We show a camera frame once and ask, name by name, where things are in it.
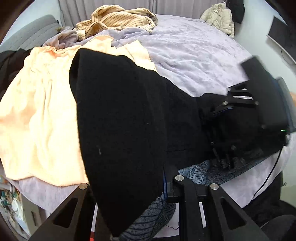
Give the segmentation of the black hanging jacket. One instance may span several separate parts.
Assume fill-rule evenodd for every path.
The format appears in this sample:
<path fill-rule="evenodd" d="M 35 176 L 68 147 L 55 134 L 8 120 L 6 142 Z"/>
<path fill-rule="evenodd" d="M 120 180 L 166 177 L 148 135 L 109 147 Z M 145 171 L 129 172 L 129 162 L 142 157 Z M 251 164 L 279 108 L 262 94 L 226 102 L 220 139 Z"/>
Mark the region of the black hanging jacket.
<path fill-rule="evenodd" d="M 244 0 L 227 0 L 226 6 L 231 10 L 234 23 L 241 24 L 245 14 Z"/>

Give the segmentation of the grey mauve garment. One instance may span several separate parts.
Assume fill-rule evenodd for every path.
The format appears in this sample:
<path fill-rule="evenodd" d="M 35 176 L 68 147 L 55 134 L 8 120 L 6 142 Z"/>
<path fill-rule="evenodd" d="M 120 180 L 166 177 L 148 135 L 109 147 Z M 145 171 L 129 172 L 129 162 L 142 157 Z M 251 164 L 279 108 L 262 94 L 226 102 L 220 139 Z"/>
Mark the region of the grey mauve garment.
<path fill-rule="evenodd" d="M 75 30 L 63 30 L 44 42 L 43 47 L 55 47 L 57 50 L 72 47 L 78 40 Z"/>

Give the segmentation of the tan striped garment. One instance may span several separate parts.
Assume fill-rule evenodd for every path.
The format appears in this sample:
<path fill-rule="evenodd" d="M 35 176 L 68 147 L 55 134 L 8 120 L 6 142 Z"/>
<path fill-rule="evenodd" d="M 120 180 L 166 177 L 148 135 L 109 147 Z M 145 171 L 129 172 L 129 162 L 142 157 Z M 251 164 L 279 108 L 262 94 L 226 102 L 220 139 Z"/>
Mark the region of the tan striped garment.
<path fill-rule="evenodd" d="M 103 5 L 98 7 L 89 20 L 76 24 L 74 30 L 78 40 L 82 41 L 104 30 L 123 30 L 141 28 L 150 32 L 158 25 L 157 16 L 146 8 L 124 9 L 119 5 Z"/>

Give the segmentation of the black pants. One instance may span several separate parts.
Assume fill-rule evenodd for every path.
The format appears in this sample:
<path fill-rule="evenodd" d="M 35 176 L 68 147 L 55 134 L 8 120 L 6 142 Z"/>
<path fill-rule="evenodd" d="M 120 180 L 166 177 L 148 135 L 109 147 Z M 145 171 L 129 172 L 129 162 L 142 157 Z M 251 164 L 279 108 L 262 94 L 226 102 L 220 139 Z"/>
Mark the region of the black pants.
<path fill-rule="evenodd" d="M 79 49 L 69 82 L 86 175 L 117 240 L 151 240 L 173 214 L 163 167 L 204 161 L 234 168 L 277 152 L 290 133 L 287 102 L 255 57 L 227 95 L 192 97 L 126 56 Z"/>

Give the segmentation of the grey padded headboard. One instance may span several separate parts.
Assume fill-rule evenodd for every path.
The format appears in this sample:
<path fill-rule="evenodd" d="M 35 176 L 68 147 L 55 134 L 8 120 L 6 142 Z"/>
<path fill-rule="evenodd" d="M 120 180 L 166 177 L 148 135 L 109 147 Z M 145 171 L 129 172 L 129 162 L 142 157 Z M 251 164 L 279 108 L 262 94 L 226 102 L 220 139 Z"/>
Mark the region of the grey padded headboard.
<path fill-rule="evenodd" d="M 52 15 L 46 15 L 25 25 L 1 44 L 1 52 L 29 50 L 42 46 L 48 39 L 58 33 L 61 25 Z"/>

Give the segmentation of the lavender plush bed cover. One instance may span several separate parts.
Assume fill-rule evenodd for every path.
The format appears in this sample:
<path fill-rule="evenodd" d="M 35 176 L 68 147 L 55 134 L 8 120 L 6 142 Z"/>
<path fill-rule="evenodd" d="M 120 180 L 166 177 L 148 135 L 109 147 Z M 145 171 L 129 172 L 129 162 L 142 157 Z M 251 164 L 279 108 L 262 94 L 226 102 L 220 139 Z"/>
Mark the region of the lavender plush bed cover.
<path fill-rule="evenodd" d="M 223 94 L 227 85 L 245 80 L 238 64 L 249 53 L 236 41 L 200 20 L 158 19 L 151 32 L 105 30 L 64 49 L 34 47 L 14 62 L 17 71 L 1 100 L 1 162 L 31 202 L 51 212 L 86 181 L 68 82 L 79 49 L 127 56 L 192 96 Z"/>

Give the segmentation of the blue grey patterned garment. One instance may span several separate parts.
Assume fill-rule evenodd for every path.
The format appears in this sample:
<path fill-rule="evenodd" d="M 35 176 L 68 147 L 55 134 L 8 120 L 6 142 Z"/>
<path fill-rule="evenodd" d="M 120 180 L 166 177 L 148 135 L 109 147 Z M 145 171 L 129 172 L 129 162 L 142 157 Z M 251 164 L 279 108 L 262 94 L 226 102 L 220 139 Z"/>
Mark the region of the blue grey patterned garment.
<path fill-rule="evenodd" d="M 235 163 L 230 157 L 218 156 L 214 145 L 178 147 L 168 149 L 168 162 L 175 165 L 181 175 L 196 184 L 209 185 L 217 182 L 241 208 L 248 208 L 273 179 L 281 147 L 259 145 L 237 156 Z M 164 195 L 157 197 L 148 208 L 119 235 L 111 240 L 152 240 L 173 218 L 176 204 L 168 203 Z"/>

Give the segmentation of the grey pleated curtain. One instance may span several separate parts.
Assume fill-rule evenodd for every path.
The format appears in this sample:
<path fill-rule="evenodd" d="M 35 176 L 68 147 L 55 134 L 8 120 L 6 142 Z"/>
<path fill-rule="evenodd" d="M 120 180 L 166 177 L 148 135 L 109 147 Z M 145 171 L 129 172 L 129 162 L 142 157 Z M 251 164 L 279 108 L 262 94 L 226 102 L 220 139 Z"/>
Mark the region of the grey pleated curtain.
<path fill-rule="evenodd" d="M 88 20 L 100 6 L 117 4 L 124 9 L 146 8 L 156 15 L 174 15 L 198 19 L 217 0 L 64 0 L 59 1 L 63 24 L 75 26 L 78 22 Z"/>

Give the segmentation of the cream puffer jacket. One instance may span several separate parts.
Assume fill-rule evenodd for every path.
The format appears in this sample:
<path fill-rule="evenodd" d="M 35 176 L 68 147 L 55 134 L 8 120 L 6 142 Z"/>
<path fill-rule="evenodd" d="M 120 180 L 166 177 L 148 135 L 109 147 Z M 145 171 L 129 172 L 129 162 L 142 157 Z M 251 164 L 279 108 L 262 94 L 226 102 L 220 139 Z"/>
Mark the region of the cream puffer jacket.
<path fill-rule="evenodd" d="M 212 5 L 203 12 L 200 19 L 234 39 L 235 25 L 226 3 Z"/>

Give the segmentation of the black monitor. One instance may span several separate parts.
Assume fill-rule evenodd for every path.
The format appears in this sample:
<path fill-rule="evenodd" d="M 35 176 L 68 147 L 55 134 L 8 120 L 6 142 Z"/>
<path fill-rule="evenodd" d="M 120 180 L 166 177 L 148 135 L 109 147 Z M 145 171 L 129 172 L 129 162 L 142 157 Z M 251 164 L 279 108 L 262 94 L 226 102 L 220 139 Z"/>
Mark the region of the black monitor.
<path fill-rule="evenodd" d="M 270 30 L 267 34 L 295 63 L 295 33 L 280 19 L 273 17 Z"/>

